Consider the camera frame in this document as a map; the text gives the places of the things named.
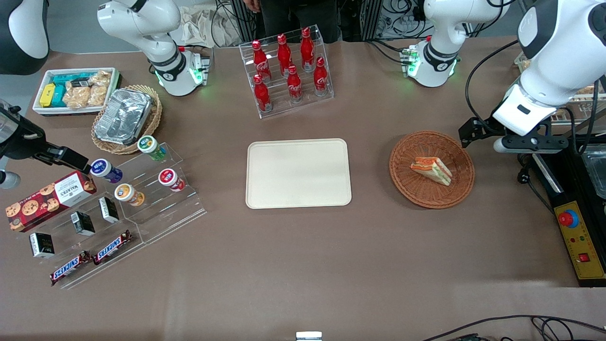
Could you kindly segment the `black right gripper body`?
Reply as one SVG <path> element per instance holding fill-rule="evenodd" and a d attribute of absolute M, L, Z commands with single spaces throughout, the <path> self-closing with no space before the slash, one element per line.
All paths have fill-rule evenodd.
<path fill-rule="evenodd" d="M 20 107 L 1 108 L 0 155 L 13 160 L 37 158 L 47 151 L 45 132 L 29 119 L 23 117 Z"/>

